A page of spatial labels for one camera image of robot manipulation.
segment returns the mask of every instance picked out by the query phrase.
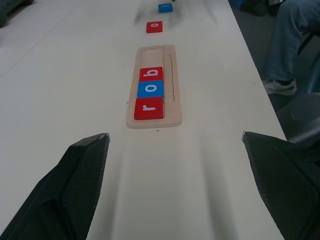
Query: wooden board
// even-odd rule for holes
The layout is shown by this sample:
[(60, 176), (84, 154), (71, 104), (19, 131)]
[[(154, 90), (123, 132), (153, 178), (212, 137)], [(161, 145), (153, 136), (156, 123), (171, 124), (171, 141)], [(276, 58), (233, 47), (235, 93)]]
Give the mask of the wooden board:
[[(135, 105), (141, 68), (163, 67), (164, 118), (135, 120)], [(139, 48), (133, 71), (126, 125), (133, 129), (175, 127), (182, 123), (182, 110), (176, 49), (174, 45), (148, 46)]]

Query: blue jeans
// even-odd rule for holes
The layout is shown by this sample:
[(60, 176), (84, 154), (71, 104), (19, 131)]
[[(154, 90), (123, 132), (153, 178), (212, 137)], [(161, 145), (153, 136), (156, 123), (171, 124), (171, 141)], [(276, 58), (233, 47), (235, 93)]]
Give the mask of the blue jeans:
[(293, 80), (295, 60), (303, 42), (303, 34), (319, 31), (320, 0), (285, 1), (277, 15), (263, 80)]

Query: red letter tile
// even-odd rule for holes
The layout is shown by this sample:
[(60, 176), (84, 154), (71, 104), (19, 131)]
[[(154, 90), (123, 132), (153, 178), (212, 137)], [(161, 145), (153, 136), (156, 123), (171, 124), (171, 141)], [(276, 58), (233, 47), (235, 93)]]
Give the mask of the red letter tile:
[(153, 33), (162, 33), (162, 21), (152, 21), (146, 23), (146, 33), (153, 34)]
[(137, 98), (135, 100), (135, 120), (150, 120), (163, 118), (164, 103), (162, 97)]
[(164, 80), (164, 69), (162, 66), (149, 67), (140, 69), (140, 82), (145, 81), (163, 81)]

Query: white table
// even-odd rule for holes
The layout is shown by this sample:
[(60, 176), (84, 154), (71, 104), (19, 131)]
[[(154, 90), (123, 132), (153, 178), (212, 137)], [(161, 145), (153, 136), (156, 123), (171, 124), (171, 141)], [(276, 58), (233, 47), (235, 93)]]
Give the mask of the white table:
[[(134, 25), (140, 3), (38, 0), (0, 29), (0, 233), (69, 145), (109, 132), (88, 240), (282, 240), (241, 138), (285, 137), (228, 1), (177, 0), (163, 34)], [(163, 44), (182, 125), (129, 129), (137, 49)]]

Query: shoe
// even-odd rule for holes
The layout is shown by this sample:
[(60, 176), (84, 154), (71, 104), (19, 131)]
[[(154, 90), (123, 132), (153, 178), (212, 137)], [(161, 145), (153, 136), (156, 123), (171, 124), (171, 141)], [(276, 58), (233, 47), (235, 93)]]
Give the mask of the shoe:
[(278, 94), (283, 96), (292, 96), (297, 91), (297, 82), (265, 80), (262, 81), (267, 94)]

